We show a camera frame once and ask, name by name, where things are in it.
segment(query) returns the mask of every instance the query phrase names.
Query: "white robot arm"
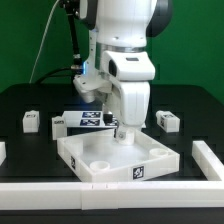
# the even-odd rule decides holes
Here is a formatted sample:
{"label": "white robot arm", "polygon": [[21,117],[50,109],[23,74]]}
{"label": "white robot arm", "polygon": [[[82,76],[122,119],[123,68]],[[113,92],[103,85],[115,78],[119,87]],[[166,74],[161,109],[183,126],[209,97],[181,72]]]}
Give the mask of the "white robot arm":
{"label": "white robot arm", "polygon": [[[155,76],[144,50],[146,37],[156,36],[168,24],[170,5],[171,0],[80,1],[80,19],[91,30],[90,54],[86,74],[76,76],[74,84],[86,102],[97,97],[114,114],[119,122],[116,138],[121,142],[129,128],[144,124],[148,81]],[[161,12],[165,22],[158,22]]]}

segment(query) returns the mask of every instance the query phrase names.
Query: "black table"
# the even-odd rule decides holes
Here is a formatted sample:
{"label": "black table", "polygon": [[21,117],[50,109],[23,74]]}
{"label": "black table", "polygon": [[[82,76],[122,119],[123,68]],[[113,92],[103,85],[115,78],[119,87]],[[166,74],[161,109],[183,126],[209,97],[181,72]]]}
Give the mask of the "black table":
{"label": "black table", "polygon": [[[65,110],[101,110],[101,103],[85,104],[70,85],[15,85],[0,94],[0,141],[7,159],[0,166],[0,182],[76,182],[79,179],[57,155],[51,118]],[[23,133],[22,119],[40,112],[38,133]],[[179,133],[166,133],[156,124],[158,110],[181,119]],[[224,106],[196,86],[151,86],[144,133],[181,156],[180,171],[154,180],[206,180],[191,157],[192,141],[204,140],[224,160]],[[93,129],[69,129],[69,135]],[[0,211],[0,223],[223,223],[223,208]]]}

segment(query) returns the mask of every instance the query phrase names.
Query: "white tray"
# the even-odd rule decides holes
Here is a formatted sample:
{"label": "white tray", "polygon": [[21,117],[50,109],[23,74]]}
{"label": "white tray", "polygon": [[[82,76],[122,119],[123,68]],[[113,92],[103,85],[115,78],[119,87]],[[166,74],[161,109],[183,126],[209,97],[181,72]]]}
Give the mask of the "white tray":
{"label": "white tray", "polygon": [[58,154],[83,182],[139,181],[177,172],[179,154],[135,130],[121,145],[114,130],[58,139]]}

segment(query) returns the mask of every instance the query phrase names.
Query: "white cube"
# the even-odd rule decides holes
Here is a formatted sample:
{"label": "white cube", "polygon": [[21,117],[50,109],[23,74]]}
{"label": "white cube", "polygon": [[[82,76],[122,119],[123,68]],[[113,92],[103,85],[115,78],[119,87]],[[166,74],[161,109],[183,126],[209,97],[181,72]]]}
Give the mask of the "white cube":
{"label": "white cube", "polygon": [[57,140],[58,138],[67,136],[67,125],[63,117],[52,118],[52,138]]}
{"label": "white cube", "polygon": [[38,132],[40,125],[39,111],[26,112],[23,117],[23,132],[33,133]]}
{"label": "white cube", "polygon": [[170,111],[158,111],[156,113],[157,124],[169,132],[179,132],[180,128],[180,119],[172,114]]}
{"label": "white cube", "polygon": [[0,166],[6,158],[5,142],[0,142]]}

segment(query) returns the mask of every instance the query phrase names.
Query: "green backdrop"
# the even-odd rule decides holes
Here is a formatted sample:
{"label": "green backdrop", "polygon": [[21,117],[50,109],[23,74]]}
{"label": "green backdrop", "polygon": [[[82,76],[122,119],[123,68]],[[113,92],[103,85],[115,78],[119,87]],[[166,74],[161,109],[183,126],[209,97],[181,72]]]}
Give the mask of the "green backdrop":
{"label": "green backdrop", "polygon": [[[27,83],[55,0],[2,1],[0,7],[0,91]],[[147,51],[157,69],[154,84],[199,85],[224,103],[223,0],[173,0],[169,27],[148,39]],[[83,58],[88,31],[78,25]],[[65,11],[57,8],[34,80],[72,63]]]}

